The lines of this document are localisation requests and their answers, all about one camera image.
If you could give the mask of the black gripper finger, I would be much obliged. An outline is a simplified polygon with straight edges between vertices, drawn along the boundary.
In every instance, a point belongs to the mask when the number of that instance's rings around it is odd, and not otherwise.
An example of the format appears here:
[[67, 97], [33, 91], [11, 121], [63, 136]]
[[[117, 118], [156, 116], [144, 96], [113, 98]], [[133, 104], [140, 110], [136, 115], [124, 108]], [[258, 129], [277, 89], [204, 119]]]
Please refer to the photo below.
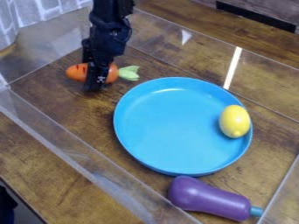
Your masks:
[[82, 63], [93, 62], [93, 48], [91, 48], [87, 38], [83, 38], [81, 40], [81, 49], [82, 49], [81, 62]]
[[103, 61], [85, 60], [87, 64], [86, 79], [82, 87], [85, 91], [98, 91], [101, 89], [107, 78], [107, 69], [111, 62], [111, 59]]

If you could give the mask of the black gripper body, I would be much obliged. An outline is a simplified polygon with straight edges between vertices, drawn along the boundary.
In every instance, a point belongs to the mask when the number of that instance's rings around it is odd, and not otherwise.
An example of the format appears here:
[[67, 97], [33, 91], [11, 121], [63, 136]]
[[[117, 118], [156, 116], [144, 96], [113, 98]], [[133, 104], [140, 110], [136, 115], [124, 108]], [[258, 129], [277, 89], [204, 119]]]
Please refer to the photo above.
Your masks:
[[132, 28], [126, 16], [133, 13], [134, 0], [93, 0], [87, 14], [89, 43], [93, 61], [113, 59], [124, 53]]

